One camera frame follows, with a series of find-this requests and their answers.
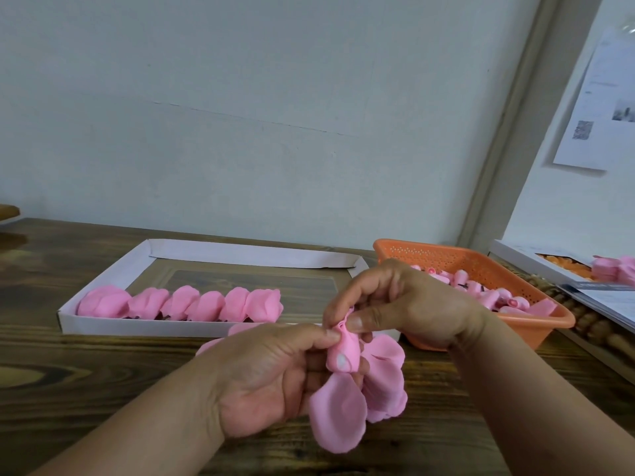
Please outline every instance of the person's right hand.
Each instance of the person's right hand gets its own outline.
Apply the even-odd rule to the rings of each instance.
[[[394,259],[351,280],[324,311],[324,327],[334,327],[352,306],[357,310],[346,327],[364,340],[372,331],[397,329],[437,349],[470,343],[491,319],[471,296]]]

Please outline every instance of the hand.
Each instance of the hand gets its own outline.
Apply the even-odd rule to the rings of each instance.
[[[309,397],[331,375],[326,349],[339,340],[315,324],[261,324],[227,337],[192,361],[213,374],[212,419],[226,437],[242,437],[307,414]],[[353,375],[360,387],[366,372],[362,360]]]
[[[353,305],[357,311],[346,327],[364,340],[371,331],[397,329],[437,349],[477,337],[491,318],[472,297],[394,259],[351,280],[324,311],[324,327],[336,325]]]

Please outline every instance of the white wall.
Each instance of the white wall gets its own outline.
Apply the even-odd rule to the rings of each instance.
[[[551,164],[599,37],[629,13],[635,13],[635,0],[602,1],[504,239],[564,247],[586,256],[635,254],[635,157],[624,157],[605,173]]]
[[[539,0],[3,0],[0,200],[455,242]]]

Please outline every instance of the person's left hand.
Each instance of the person's left hand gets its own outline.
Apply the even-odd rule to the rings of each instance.
[[[257,433],[307,414],[309,397],[330,376],[326,349],[338,332],[315,324],[260,324],[227,337],[192,361],[210,377],[212,411],[226,437]],[[368,362],[353,375],[361,386]]]

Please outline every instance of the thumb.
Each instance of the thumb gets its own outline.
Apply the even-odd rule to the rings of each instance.
[[[346,321],[346,328],[355,334],[398,329],[401,326],[400,319],[400,311],[393,302],[353,312]]]

